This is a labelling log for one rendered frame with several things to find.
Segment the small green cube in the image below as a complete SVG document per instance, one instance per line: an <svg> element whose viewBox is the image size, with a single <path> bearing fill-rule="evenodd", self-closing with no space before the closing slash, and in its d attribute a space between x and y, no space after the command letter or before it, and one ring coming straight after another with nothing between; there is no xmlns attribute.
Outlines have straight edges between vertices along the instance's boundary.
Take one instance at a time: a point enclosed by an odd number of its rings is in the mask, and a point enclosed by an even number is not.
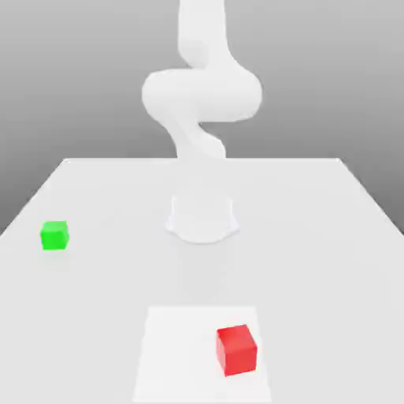
<svg viewBox="0 0 404 404"><path fill-rule="evenodd" d="M69 228L66 221L46 221L40 231L44 250L62 250L69 243Z"/></svg>

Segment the small red cube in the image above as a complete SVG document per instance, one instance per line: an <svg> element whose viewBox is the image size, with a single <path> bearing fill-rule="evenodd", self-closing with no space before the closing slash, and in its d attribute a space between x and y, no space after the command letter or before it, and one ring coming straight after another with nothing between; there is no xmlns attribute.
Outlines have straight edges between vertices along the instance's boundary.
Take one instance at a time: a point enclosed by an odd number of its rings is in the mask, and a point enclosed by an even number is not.
<svg viewBox="0 0 404 404"><path fill-rule="evenodd" d="M246 324L218 329L215 345L224 376L256 370L257 344Z"/></svg>

